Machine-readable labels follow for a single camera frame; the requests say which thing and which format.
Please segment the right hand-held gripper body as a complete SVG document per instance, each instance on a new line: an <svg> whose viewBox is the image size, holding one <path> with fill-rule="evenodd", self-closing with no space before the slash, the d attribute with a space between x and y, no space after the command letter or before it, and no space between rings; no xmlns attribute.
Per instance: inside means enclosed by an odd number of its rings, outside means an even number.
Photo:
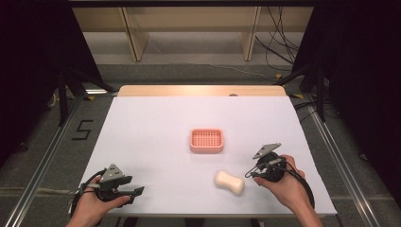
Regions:
<svg viewBox="0 0 401 227"><path fill-rule="evenodd" d="M253 156L256 166L266 165L266 171L256 173L264 174L263 179L273 183L279 182L284 177L287 168L286 160L275 152L280 146L280 143L263 145Z"/></svg>

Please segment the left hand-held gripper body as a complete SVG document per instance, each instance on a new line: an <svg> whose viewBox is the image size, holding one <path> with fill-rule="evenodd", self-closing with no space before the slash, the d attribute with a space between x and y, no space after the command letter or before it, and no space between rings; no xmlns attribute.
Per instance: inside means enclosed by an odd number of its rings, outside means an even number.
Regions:
<svg viewBox="0 0 401 227"><path fill-rule="evenodd" d="M125 174L115 164L111 164L96 183L96 195L101 201L112 201L120 197L118 187Z"/></svg>

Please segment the cream soap bar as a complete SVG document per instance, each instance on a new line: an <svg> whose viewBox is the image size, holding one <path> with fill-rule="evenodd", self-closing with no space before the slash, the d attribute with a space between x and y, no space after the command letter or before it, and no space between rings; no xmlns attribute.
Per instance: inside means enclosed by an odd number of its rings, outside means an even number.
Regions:
<svg viewBox="0 0 401 227"><path fill-rule="evenodd" d="M230 190L236 195L240 195L245 187L243 179L233 176L225 170L219 170L214 178L215 185Z"/></svg>

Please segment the pink soap dish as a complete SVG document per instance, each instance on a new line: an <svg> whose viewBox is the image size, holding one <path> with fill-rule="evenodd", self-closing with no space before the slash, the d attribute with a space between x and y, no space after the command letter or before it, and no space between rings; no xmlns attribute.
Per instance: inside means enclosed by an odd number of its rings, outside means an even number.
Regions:
<svg viewBox="0 0 401 227"><path fill-rule="evenodd" d="M190 150L195 153L220 153L224 149L221 129L193 129L189 138Z"/></svg>

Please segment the person's right hand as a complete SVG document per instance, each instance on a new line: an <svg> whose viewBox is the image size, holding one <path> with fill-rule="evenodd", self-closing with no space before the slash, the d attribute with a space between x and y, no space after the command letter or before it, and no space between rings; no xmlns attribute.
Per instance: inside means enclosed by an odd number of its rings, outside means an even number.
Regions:
<svg viewBox="0 0 401 227"><path fill-rule="evenodd" d="M269 182L260 177L254 177L253 180L258 185L267 188L275 198L292 211L293 214L298 214L306 210L313 210L305 188L292 176L292 173L297 173L304 178L304 172L296 167L295 160L292 156L283 154L282 157L288 162L287 169L289 172L286 172L279 182Z"/></svg>

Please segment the person's left hand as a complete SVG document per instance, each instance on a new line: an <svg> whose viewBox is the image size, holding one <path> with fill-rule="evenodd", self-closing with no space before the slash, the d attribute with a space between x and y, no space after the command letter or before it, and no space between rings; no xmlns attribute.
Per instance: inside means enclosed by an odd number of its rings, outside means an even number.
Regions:
<svg viewBox="0 0 401 227"><path fill-rule="evenodd" d="M102 201L92 187L86 187L65 227L95 227L110 210L125 205L130 200L130 196L122 196L112 201Z"/></svg>

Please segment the white table mat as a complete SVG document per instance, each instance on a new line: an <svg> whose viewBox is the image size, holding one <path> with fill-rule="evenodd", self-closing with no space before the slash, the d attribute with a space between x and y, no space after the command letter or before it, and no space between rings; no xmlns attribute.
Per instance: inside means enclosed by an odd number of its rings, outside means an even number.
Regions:
<svg viewBox="0 0 401 227"><path fill-rule="evenodd" d="M220 153L195 153L193 129L221 129ZM306 174L320 215L336 210L315 167L304 131L286 96L144 96L113 100L83 177L117 165L144 186L117 216L250 218L288 214L271 192L245 174L265 144L280 143ZM245 178L238 196L214 183L219 170Z"/></svg>

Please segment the black metal stand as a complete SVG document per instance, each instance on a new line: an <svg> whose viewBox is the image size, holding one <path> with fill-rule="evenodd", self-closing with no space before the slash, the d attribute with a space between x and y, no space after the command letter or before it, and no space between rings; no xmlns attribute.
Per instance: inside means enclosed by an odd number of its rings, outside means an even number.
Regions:
<svg viewBox="0 0 401 227"><path fill-rule="evenodd" d="M114 87L106 84L102 80L102 78L90 76L77 68L63 68L58 76L58 91L61 110L60 125L63 125L67 121L69 116L67 90L70 90L74 97L82 97L84 95L87 95L87 92L82 85L83 82L92 83L108 93L117 92L117 89L114 89Z"/></svg>
<svg viewBox="0 0 401 227"><path fill-rule="evenodd" d="M316 108L317 114L322 122L325 121L324 111L323 111L323 100L324 100L324 71L320 66L313 66L312 64L307 64L301 68L291 72L288 76L280 79L276 82L276 85L283 86L290 81L303 76L303 80L300 85L300 90L302 93L310 93L313 89L316 90Z"/></svg>

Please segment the dark curtain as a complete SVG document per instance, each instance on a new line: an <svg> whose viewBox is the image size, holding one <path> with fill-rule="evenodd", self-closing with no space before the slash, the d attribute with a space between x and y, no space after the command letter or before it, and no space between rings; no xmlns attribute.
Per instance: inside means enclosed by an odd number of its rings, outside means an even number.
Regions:
<svg viewBox="0 0 401 227"><path fill-rule="evenodd" d="M101 80L68 0L0 0L0 166L27 139L60 74Z"/></svg>
<svg viewBox="0 0 401 227"><path fill-rule="evenodd" d="M293 68L322 68L335 106L401 207L401 0L315 2Z"/></svg>

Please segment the light wooden shelf unit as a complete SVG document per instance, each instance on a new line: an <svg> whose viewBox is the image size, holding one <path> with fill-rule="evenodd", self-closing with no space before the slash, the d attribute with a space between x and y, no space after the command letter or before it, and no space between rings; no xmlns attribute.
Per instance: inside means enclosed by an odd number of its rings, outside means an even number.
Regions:
<svg viewBox="0 0 401 227"><path fill-rule="evenodd" d="M151 32L235 32L243 59L252 59L255 34L304 32L312 7L145 7L74 8L84 32L123 32L134 61L142 60Z"/></svg>

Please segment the metal floor rail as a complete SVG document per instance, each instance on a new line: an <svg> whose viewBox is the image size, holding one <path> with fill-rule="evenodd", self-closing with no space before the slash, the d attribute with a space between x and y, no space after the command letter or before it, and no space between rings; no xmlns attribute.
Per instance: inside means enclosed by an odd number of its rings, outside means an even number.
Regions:
<svg viewBox="0 0 401 227"><path fill-rule="evenodd" d="M326 123L321 120L318 108L310 107L309 111L312 114L314 124L316 125L320 136L323 139L328 152L341 176L341 179L344 182L344 185L365 226L380 227L380 223L375 215L372 205L369 203L360 186L358 185L356 178L342 156L331 131L328 129Z"/></svg>
<svg viewBox="0 0 401 227"><path fill-rule="evenodd" d="M17 204L12 209L5 227L20 227L47 170L57 154L58 148L60 147L65 132L71 123L72 117L82 100L83 96L75 96L70 105L67 107L67 116L59 124L49 146L44 153L42 160L39 162L35 171L33 172L29 183L22 191L21 197Z"/></svg>

